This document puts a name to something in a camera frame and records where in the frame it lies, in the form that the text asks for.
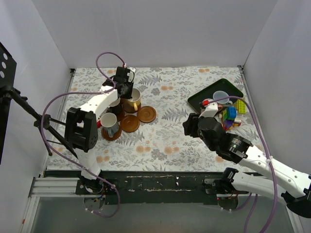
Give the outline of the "cream mug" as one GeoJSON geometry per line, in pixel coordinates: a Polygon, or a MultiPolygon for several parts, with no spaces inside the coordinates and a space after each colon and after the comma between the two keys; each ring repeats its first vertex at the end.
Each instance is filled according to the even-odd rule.
{"type": "Polygon", "coordinates": [[[130,99],[121,99],[123,106],[130,108],[134,112],[138,110],[138,107],[141,105],[141,93],[138,89],[133,88],[132,97],[130,99]]]}

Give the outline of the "black mug white inside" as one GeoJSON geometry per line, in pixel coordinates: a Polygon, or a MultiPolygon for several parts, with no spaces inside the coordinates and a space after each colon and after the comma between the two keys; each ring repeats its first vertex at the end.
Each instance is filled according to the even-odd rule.
{"type": "Polygon", "coordinates": [[[121,102],[121,99],[118,98],[116,101],[111,103],[106,112],[107,113],[113,113],[116,116],[120,115],[122,113],[122,102],[121,102]]]}

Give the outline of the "green mug back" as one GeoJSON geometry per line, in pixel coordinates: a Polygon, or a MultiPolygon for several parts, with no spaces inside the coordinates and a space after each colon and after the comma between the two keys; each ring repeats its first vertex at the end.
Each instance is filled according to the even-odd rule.
{"type": "Polygon", "coordinates": [[[113,113],[105,113],[101,117],[101,125],[105,129],[112,128],[113,131],[117,131],[119,129],[119,123],[117,121],[117,116],[113,113]]]}

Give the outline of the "dark wooden coaster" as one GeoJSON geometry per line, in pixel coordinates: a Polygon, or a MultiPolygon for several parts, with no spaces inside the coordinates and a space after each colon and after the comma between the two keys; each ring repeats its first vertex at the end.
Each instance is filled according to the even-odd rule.
{"type": "Polygon", "coordinates": [[[119,127],[117,131],[113,131],[112,128],[105,129],[104,127],[102,127],[102,131],[101,131],[102,137],[107,141],[114,141],[118,139],[121,133],[122,133],[121,127],[119,127]]]}

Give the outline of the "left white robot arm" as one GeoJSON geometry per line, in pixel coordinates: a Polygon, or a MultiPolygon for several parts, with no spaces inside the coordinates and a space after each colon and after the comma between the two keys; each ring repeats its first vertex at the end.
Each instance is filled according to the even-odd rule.
{"type": "Polygon", "coordinates": [[[81,175],[88,179],[86,187],[92,194],[99,194],[104,187],[103,181],[97,178],[101,169],[94,152],[98,141],[97,120],[119,98],[132,97],[135,72],[133,67],[117,67],[112,80],[106,80],[98,91],[92,93],[91,99],[67,111],[65,139],[76,153],[81,175]]]}

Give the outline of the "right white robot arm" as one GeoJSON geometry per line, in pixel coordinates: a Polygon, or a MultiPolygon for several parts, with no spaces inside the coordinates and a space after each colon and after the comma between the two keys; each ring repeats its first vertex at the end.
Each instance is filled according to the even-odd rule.
{"type": "Polygon", "coordinates": [[[247,167],[264,176],[234,174],[220,180],[220,188],[231,193],[235,189],[256,192],[262,196],[274,197],[284,203],[292,212],[304,218],[311,217],[311,176],[295,170],[269,157],[249,140],[227,133],[220,122],[213,117],[200,117],[191,113],[183,122],[184,134],[200,138],[210,151],[225,160],[247,167]]]}

